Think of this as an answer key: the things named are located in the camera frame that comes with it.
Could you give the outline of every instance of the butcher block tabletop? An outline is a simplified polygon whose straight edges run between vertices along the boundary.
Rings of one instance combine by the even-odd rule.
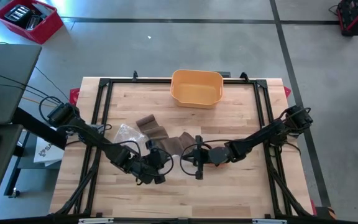
[[[81,84],[77,107],[81,118],[87,123],[92,118],[99,79],[84,77]],[[283,82],[281,79],[269,78],[267,84],[276,118],[288,108]],[[98,123],[101,122],[105,96],[106,89],[101,100]],[[261,100],[265,122],[269,123],[262,91]],[[204,141],[239,139],[260,129],[252,85],[225,84],[223,98],[217,107],[206,110],[176,106],[170,94],[170,84],[115,83],[107,120],[112,129],[106,131],[105,137],[112,141],[121,124],[139,130],[135,122],[150,114],[154,114],[170,138],[186,131],[192,136],[201,135]],[[296,144],[295,139],[290,138],[288,142]],[[222,144],[214,142],[211,146]],[[76,189],[85,147],[80,142],[66,147],[50,212],[61,208]],[[104,217],[129,218],[263,218],[267,213],[273,215],[261,144],[254,147],[243,161],[219,167],[205,165],[203,180],[196,180],[194,176],[182,172],[178,159],[178,156],[174,156],[174,168],[165,176],[166,182],[138,186],[133,175],[115,168],[102,153],[92,214],[102,212]],[[288,188],[305,210],[312,213],[299,152],[284,145],[282,161]],[[183,161],[183,166],[188,172],[196,170],[187,161]],[[89,184],[84,191],[81,209],[85,207],[88,189]],[[285,211],[278,186],[277,195],[280,208]]]

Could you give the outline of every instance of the brown cloth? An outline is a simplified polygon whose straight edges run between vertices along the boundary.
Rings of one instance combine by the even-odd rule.
[[[161,140],[169,138],[167,131],[164,127],[159,126],[154,118],[154,115],[148,115],[136,121],[140,131],[149,137],[150,140]]]
[[[136,124],[143,134],[156,142],[157,147],[172,155],[180,155],[186,147],[196,144],[196,140],[187,132],[180,137],[169,138],[167,131],[158,125],[154,115],[148,115],[136,121]]]
[[[180,137],[173,137],[159,141],[157,146],[165,149],[172,155],[180,156],[185,148],[192,144],[196,144],[196,140],[191,137],[189,133],[184,132]]]

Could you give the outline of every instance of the concrete floor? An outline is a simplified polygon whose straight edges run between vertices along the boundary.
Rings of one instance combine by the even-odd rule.
[[[242,19],[273,16],[269,0],[45,0],[61,16],[125,19]],[[328,8],[337,0],[276,0],[284,21],[335,21]],[[6,1],[0,2],[0,8]],[[217,23],[73,22],[43,44],[37,66],[66,94],[84,76],[169,77],[179,68],[229,71],[232,77],[290,79],[276,25]],[[301,100],[312,107],[311,132],[337,217],[358,221],[358,36],[340,35],[338,26],[282,25]],[[0,23],[0,41],[34,44]],[[34,71],[30,84],[63,96]],[[295,104],[293,95],[288,99]],[[39,118],[37,105],[21,107]],[[311,198],[320,204],[311,162],[303,138],[303,168]],[[0,189],[0,218],[45,215],[57,172],[21,173],[18,188],[28,192],[8,199]],[[7,177],[2,183],[5,187]]]

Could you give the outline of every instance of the red bin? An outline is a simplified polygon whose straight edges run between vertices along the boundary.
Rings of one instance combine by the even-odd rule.
[[[38,24],[33,30],[23,29],[5,20],[5,14],[16,5],[21,4],[25,7],[28,7],[29,9],[35,9],[32,3],[39,3],[53,10],[53,12],[49,16],[47,16],[40,24]],[[13,0],[9,2],[6,6],[0,9],[0,21],[5,24],[5,26],[11,31],[38,44],[45,43],[45,41],[47,41],[49,37],[51,37],[63,25],[63,22],[57,14],[57,9],[55,7],[49,6],[48,4],[36,0]]]

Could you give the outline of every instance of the clear plastic bag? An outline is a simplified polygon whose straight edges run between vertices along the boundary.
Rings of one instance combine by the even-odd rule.
[[[136,131],[134,128],[126,124],[122,124],[118,129],[116,137],[114,137],[113,143],[129,141],[129,140],[138,143],[142,156],[147,155],[149,153],[149,151],[146,148],[146,142],[149,140],[148,137]],[[138,151],[137,146],[133,142],[123,143],[122,145],[126,145],[132,148],[133,150]]]

